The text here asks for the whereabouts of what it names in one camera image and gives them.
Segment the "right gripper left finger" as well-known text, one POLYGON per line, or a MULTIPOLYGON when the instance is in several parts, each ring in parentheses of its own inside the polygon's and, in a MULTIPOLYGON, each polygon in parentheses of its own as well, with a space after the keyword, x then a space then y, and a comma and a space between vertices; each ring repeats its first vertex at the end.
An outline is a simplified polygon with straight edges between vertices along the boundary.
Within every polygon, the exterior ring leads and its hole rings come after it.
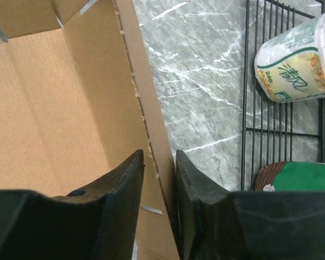
POLYGON ((0 190, 0 259, 131 259, 144 153, 66 196, 0 190))

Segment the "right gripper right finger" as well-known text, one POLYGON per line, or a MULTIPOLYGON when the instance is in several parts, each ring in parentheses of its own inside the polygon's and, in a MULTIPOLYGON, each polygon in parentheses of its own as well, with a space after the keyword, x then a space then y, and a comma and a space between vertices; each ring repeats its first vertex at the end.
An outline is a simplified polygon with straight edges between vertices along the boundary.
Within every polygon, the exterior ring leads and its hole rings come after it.
POLYGON ((176 152, 181 259, 325 259, 325 192, 230 192, 176 152))

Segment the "brown cardboard box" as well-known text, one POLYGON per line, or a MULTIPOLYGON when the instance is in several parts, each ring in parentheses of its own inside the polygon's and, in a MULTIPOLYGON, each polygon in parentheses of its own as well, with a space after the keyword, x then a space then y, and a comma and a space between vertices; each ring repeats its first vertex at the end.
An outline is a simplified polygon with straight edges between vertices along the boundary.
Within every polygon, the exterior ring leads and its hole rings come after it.
POLYGON ((65 195, 145 156, 139 259, 178 259, 174 161, 132 1, 0 1, 0 189, 65 195))

